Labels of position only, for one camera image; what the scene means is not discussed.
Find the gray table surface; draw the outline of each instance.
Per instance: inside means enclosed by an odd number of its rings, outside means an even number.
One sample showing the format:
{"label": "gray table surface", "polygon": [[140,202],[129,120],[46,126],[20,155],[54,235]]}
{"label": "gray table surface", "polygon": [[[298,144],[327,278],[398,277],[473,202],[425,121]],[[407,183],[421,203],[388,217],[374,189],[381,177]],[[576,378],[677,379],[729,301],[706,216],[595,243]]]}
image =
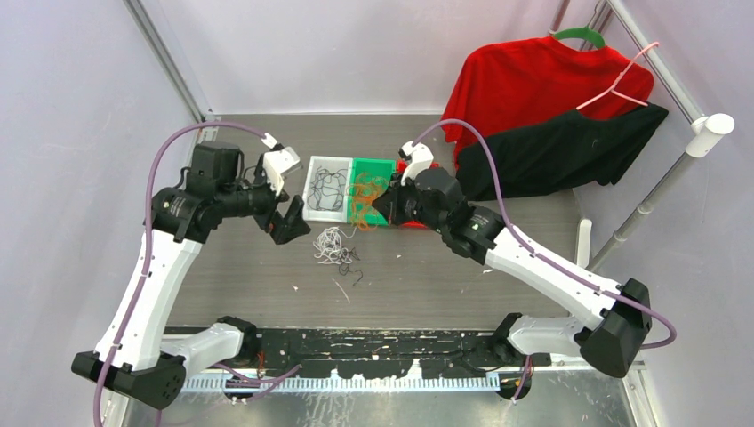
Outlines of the gray table surface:
{"label": "gray table surface", "polygon": [[[265,115],[223,117],[255,125],[294,147],[304,164],[286,183],[301,194],[313,155],[397,158],[399,147],[437,121],[432,115]],[[262,145],[253,136],[220,130],[253,165]],[[441,131],[426,140],[441,165],[452,169],[453,146]],[[483,205],[494,206],[494,203]],[[506,202],[514,223],[567,259],[574,257],[580,219],[572,191]],[[312,242],[327,227],[283,246],[273,244],[251,219],[225,221],[191,267],[168,324],[209,325],[231,315],[267,327],[481,328],[495,329],[512,311],[554,317],[566,312],[519,280],[452,254],[429,230],[379,228],[348,239],[361,258],[357,275],[320,265]],[[344,296],[338,285],[348,295]]]}

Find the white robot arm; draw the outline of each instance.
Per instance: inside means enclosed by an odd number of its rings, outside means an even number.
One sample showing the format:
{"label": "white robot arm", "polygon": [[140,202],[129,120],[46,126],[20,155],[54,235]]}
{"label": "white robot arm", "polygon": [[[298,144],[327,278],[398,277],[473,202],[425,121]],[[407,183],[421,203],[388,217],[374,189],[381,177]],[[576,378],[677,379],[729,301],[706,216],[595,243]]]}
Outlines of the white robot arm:
{"label": "white robot arm", "polygon": [[[179,342],[163,342],[163,331],[180,284],[210,231],[224,218],[253,216],[276,244],[310,232],[303,201],[293,201],[285,217],[277,205],[289,199],[285,177],[301,168],[291,148],[273,140],[251,181],[245,177],[238,146],[208,141],[194,148],[186,188],[160,190],[152,198],[152,259],[140,298],[109,367],[105,387],[157,409],[170,405],[186,378],[225,359],[254,359],[260,342],[256,327],[238,318],[220,318],[209,329]],[[141,279],[146,235],[131,281],[115,317],[94,351],[76,354],[71,370],[97,381],[116,331]]]}
{"label": "white robot arm", "polygon": [[[537,244],[516,226],[506,225],[498,213],[468,204],[455,178],[445,169],[429,168],[433,156],[424,144],[407,142],[399,154],[407,168],[394,175],[388,190],[373,202],[382,216],[392,224],[417,221],[436,230],[454,253],[519,278],[572,314],[531,318],[510,313],[493,335],[495,352],[502,360],[557,353],[581,356],[614,377],[628,373],[652,321],[603,293],[609,291],[649,307],[649,293],[643,284],[634,279],[620,284],[591,273]],[[519,239],[530,247],[524,247]],[[569,276],[585,279],[600,291],[593,292]]]}

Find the green hanger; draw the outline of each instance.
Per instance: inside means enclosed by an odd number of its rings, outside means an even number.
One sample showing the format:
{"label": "green hanger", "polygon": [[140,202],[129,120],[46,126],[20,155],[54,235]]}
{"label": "green hanger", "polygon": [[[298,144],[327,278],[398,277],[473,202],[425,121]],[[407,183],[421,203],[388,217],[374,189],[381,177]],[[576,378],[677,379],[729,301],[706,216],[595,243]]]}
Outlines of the green hanger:
{"label": "green hanger", "polygon": [[580,38],[586,40],[594,45],[598,49],[605,47],[605,39],[597,31],[591,28],[569,28],[563,31],[558,31],[552,35],[556,40],[564,40],[566,38]]}

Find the red shirt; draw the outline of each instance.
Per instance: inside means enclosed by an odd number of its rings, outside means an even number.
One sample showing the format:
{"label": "red shirt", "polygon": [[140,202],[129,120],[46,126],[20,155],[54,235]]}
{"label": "red shirt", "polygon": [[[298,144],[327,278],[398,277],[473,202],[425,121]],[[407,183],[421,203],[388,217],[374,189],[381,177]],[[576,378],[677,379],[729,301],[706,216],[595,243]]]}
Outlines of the red shirt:
{"label": "red shirt", "polygon": [[[581,52],[551,36],[489,44],[466,59],[442,118],[469,122],[485,137],[535,125],[604,92],[629,62],[611,47]],[[634,64],[615,90],[644,101],[653,85],[652,73]],[[607,119],[636,106],[609,93],[581,112]],[[459,125],[445,125],[443,130],[446,141],[456,141],[453,158],[477,143]]]}

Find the string scrap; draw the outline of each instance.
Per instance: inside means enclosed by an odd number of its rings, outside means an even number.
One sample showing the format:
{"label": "string scrap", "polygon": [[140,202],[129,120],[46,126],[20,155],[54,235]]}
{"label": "string scrap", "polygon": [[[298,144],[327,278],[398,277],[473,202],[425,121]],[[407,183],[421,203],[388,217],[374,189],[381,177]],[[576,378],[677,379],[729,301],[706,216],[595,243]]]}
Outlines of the string scrap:
{"label": "string scrap", "polygon": [[388,185],[388,180],[383,176],[372,176],[368,172],[359,174],[348,188],[349,223],[362,231],[376,229],[377,225],[370,227],[366,215],[380,216],[380,213],[372,207],[372,202],[385,192]]}
{"label": "string scrap", "polygon": [[351,269],[350,265],[353,261],[361,260],[356,253],[356,248],[348,249],[343,245],[343,238],[353,238],[354,234],[356,234],[356,229],[349,236],[338,227],[330,227],[322,231],[313,243],[319,251],[319,253],[314,254],[314,257],[321,260],[320,264],[338,264],[338,272],[342,276],[349,273],[359,273],[359,278],[353,286],[364,278],[364,272]]}

